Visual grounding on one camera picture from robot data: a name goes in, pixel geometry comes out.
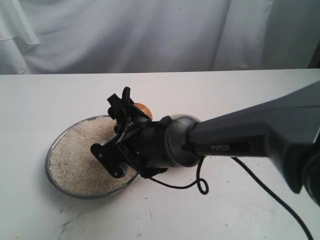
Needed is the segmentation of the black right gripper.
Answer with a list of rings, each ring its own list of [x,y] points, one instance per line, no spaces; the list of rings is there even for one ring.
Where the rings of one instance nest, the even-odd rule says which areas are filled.
[[[167,150],[166,130],[172,118],[165,116],[159,121],[151,121],[146,116],[139,116],[126,125],[125,120],[130,118],[130,106],[133,104],[128,86],[123,89],[121,98],[114,93],[107,101],[110,104],[108,115],[116,120],[113,127],[117,133],[116,146],[126,164],[144,178],[171,168],[173,162]]]

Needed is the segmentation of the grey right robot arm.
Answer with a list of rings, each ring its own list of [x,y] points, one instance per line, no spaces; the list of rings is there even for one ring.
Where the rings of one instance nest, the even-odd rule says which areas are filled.
[[[206,121],[190,116],[152,121],[134,106],[130,88],[108,98],[118,124],[115,146],[142,177],[190,168],[207,156],[271,160],[289,188],[320,201],[320,84]]]

